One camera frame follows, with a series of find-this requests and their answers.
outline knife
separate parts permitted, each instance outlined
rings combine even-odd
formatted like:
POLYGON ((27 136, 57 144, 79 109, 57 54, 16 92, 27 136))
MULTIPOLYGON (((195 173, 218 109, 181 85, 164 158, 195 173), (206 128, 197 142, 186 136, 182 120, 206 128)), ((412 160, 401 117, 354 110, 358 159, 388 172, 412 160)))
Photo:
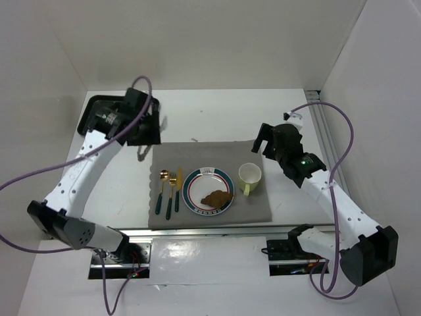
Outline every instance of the knife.
POLYGON ((174 207, 175 212, 178 212, 180 207, 180 190, 182 189, 182 168, 178 168, 178 175, 177 175, 177 192, 176 192, 176 206, 174 207))

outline white plate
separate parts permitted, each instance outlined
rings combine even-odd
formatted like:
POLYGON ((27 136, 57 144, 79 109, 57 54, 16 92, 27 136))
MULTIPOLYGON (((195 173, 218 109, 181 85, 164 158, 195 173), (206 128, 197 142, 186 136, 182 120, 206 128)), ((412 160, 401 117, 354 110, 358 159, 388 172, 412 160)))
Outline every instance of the white plate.
POLYGON ((200 201, 216 190, 231 193, 234 195, 234 183, 231 178, 222 170, 217 168, 200 168, 193 171, 186 178, 183 184, 183 199, 187 207, 196 214, 213 216, 221 214, 232 203, 227 202, 220 209, 204 205, 200 201))

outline cup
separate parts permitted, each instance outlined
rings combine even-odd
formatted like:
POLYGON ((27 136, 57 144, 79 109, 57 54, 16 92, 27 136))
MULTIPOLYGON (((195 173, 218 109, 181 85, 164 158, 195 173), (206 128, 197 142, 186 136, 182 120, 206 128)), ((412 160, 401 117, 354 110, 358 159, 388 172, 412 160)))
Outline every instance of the cup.
POLYGON ((239 188, 244 192, 245 196, 249 196, 262 178, 261 169, 254 163, 245 163, 238 170, 239 188))

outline gray object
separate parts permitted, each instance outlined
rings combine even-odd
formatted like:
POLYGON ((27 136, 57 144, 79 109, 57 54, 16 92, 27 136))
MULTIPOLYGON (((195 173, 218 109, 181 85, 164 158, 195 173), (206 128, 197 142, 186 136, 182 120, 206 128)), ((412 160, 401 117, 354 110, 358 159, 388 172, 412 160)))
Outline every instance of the gray object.
MULTIPOLYGON (((166 143, 153 147, 150 175, 151 200, 149 202, 148 227, 152 229, 192 228, 220 226, 227 224, 263 223, 272 221, 264 172, 258 187, 244 197, 238 188, 238 169, 244 163, 254 163, 263 171, 262 156, 251 152, 253 140, 246 142, 208 142, 208 143, 166 143), (194 170, 202 167, 214 167, 230 176, 235 186, 235 197, 230 207, 220 215, 204 217, 187 208, 180 192, 180 211, 173 213, 171 219, 165 219, 165 212, 155 214, 161 181, 159 173, 166 169, 183 171, 183 183, 194 170)), ((166 184, 162 195, 166 205, 170 195, 170 186, 166 184)))

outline green utensil handle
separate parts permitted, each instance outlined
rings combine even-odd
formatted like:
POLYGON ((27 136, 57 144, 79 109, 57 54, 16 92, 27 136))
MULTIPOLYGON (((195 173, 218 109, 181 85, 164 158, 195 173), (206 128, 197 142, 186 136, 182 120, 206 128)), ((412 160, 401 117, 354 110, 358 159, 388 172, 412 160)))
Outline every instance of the green utensil handle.
POLYGON ((168 206, 166 207, 166 215, 165 218, 169 220, 171 218, 171 205, 172 205, 172 197, 168 200, 168 206))
POLYGON ((157 215, 161 211, 161 202, 162 202, 162 193, 159 194, 158 201, 157 201, 157 206, 155 207, 155 214, 157 214, 157 215))
POLYGON ((176 192, 176 206, 174 207, 175 212, 178 212, 178 209, 180 207, 180 192, 176 192))

